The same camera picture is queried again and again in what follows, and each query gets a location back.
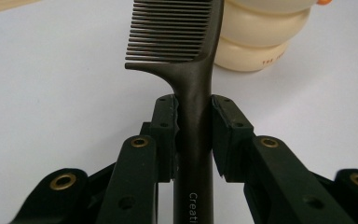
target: white table surface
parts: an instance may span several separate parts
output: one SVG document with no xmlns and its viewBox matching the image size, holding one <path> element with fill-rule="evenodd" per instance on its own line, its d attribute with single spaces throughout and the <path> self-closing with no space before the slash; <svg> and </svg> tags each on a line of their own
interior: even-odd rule
<svg viewBox="0 0 358 224">
<path fill-rule="evenodd" d="M 172 90 L 124 69 L 132 2 L 49 0 L 0 12 L 0 223 L 49 173 L 89 175 Z M 358 1 L 313 7 L 284 56 L 257 73 L 213 70 L 213 93 L 234 100 L 256 134 L 282 139 L 313 172 L 358 168 Z M 172 184 L 159 223 L 172 223 Z M 253 223 L 242 184 L 214 173 L 215 223 Z"/>
</svg>

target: comb teeth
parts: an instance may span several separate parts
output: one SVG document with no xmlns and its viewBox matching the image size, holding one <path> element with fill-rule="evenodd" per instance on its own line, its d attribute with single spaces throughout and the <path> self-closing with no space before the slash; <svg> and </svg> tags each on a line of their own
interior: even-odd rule
<svg viewBox="0 0 358 224">
<path fill-rule="evenodd" d="M 210 1 L 135 0 L 126 60 L 194 60 L 208 29 Z"/>
</svg>

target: comb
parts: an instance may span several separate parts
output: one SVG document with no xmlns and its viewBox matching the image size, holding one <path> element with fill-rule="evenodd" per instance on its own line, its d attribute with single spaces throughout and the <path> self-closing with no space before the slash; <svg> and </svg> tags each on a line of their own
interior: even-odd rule
<svg viewBox="0 0 358 224">
<path fill-rule="evenodd" d="M 135 0 L 133 5 L 125 67 L 166 80 L 179 104 L 176 224 L 213 223 L 211 80 L 222 16 L 222 0 Z"/>
</svg>

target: stacked containers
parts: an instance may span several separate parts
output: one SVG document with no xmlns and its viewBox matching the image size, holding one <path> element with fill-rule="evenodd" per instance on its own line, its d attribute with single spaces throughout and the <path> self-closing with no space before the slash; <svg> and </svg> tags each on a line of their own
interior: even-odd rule
<svg viewBox="0 0 358 224">
<path fill-rule="evenodd" d="M 305 25 L 310 8 L 328 0 L 226 0 L 215 63 L 250 72 L 275 63 Z"/>
</svg>

